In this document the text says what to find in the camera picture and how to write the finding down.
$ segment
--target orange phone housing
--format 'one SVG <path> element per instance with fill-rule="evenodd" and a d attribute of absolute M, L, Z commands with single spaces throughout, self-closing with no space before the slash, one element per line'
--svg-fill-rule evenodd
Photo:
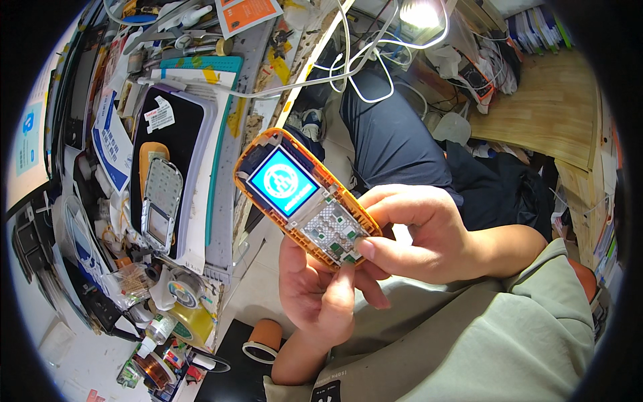
<path fill-rule="evenodd" d="M 331 194 L 332 197 L 335 198 L 335 200 L 343 206 L 347 212 L 349 212 L 353 218 L 361 225 L 362 229 L 366 231 L 369 235 L 371 236 L 382 236 L 382 231 L 380 230 L 379 226 L 377 223 L 373 220 L 373 218 L 366 212 L 366 210 L 358 203 L 357 199 L 344 187 L 339 180 L 331 172 L 329 172 L 328 169 L 324 165 L 322 165 L 321 162 L 315 158 L 313 154 L 311 154 L 306 147 L 304 147 L 295 137 L 293 137 L 292 134 L 287 132 L 284 129 L 278 129 L 278 128 L 272 128 L 268 129 L 261 134 L 259 134 L 251 143 L 248 145 L 248 147 L 244 150 L 244 152 L 241 154 L 239 159 L 237 160 L 237 164 L 235 165 L 235 170 L 234 170 L 234 181 L 236 186 L 241 190 L 243 194 L 246 195 L 252 201 L 252 203 L 259 208 L 265 215 L 267 215 L 270 220 L 272 220 L 277 226 L 279 226 L 288 237 L 290 237 L 295 243 L 299 244 L 304 250 L 306 250 L 310 255 L 315 257 L 315 259 L 322 264 L 324 264 L 326 267 L 328 267 L 331 271 L 337 271 L 340 266 L 337 265 L 337 263 L 330 258 L 326 253 L 323 252 L 319 246 L 317 246 L 315 243 L 313 243 L 306 235 L 304 235 L 302 232 L 300 232 L 297 228 L 293 228 L 290 230 L 287 230 L 285 228 L 286 224 L 288 221 L 284 219 L 279 213 L 275 212 L 274 210 L 266 210 L 260 203 L 257 202 L 255 197 L 253 196 L 252 193 L 248 192 L 246 190 L 246 185 L 243 182 L 243 179 L 237 177 L 236 173 L 240 169 L 240 165 L 242 161 L 245 159 L 245 157 L 250 153 L 250 151 L 259 146 L 259 145 L 265 145 L 267 141 L 270 139 L 270 137 L 276 136 L 276 135 L 283 135 L 284 140 L 289 141 L 290 143 L 293 144 L 293 146 L 297 149 L 297 151 L 301 152 L 303 156 L 305 156 L 312 164 L 314 165 L 314 168 L 312 171 L 309 173 L 311 174 L 312 177 L 315 178 L 315 180 L 321 184 L 324 188 L 327 190 L 333 185 L 337 185 L 338 189 L 334 193 Z M 358 260 L 355 261 L 355 265 L 359 265 L 364 261 L 364 257 L 360 257 Z"/>

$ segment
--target logo on screen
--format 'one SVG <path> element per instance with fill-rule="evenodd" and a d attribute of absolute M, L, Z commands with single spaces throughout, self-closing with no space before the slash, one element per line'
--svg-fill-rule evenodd
<path fill-rule="evenodd" d="M 282 163 L 270 166 L 264 176 L 266 191 L 275 198 L 290 197 L 298 185 L 297 173 L 293 168 Z"/>

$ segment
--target plastic bottle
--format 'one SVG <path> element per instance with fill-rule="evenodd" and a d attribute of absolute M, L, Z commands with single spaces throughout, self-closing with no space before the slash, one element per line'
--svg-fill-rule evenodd
<path fill-rule="evenodd" d="M 146 358 L 157 345 L 163 345 L 167 341 L 177 323 L 177 319 L 173 316 L 157 314 L 145 328 L 145 339 L 141 342 L 141 347 L 136 354 Z"/>

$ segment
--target phone screen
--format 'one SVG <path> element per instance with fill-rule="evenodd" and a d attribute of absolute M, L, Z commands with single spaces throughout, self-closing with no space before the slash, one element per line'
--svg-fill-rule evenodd
<path fill-rule="evenodd" d="M 285 217 L 290 217 L 320 186 L 283 148 L 277 147 L 248 183 Z"/>

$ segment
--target flyer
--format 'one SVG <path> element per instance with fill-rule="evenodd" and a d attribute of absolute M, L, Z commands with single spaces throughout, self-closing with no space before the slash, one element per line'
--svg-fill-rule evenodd
<path fill-rule="evenodd" d="M 91 131 L 96 155 L 112 187 L 122 194 L 129 183 L 133 145 L 116 114 L 116 91 L 105 91 Z"/>
<path fill-rule="evenodd" d="M 224 39 L 284 13 L 276 0 L 215 0 L 215 4 Z"/>

